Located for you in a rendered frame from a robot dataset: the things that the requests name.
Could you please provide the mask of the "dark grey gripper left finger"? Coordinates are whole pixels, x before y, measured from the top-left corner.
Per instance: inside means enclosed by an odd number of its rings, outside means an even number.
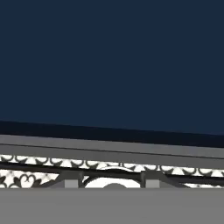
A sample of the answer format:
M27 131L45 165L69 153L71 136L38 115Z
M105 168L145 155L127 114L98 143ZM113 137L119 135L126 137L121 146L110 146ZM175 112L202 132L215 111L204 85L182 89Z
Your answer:
M63 171L55 180L42 185L48 188L81 188L84 178L82 171Z

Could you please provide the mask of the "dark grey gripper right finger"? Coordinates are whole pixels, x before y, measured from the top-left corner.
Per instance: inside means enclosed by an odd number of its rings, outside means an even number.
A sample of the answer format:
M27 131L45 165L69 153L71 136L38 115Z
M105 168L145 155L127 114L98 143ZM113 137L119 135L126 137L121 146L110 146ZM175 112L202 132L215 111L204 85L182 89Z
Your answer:
M186 188L178 182L167 178L160 171L142 171L141 172L142 188Z

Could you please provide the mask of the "grey cupboard run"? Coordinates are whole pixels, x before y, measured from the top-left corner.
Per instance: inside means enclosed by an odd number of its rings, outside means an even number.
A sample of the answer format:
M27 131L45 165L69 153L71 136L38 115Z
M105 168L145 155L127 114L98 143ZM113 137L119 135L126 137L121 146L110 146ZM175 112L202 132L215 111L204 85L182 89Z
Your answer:
M0 154L224 169L224 148L0 135Z

